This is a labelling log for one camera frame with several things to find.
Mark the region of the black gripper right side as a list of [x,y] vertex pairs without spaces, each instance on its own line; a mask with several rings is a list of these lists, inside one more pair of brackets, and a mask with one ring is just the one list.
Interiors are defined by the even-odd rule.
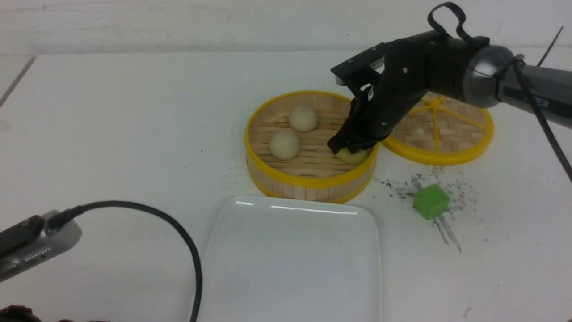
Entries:
[[427,92],[427,66],[433,38],[380,43],[331,69],[354,95],[347,120],[327,141],[334,155],[374,147],[387,137]]

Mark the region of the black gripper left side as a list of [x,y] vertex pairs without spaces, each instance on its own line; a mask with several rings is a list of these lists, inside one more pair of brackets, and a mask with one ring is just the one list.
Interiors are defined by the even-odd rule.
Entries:
[[10,305],[0,310],[1,322],[41,322],[32,309],[27,306]]

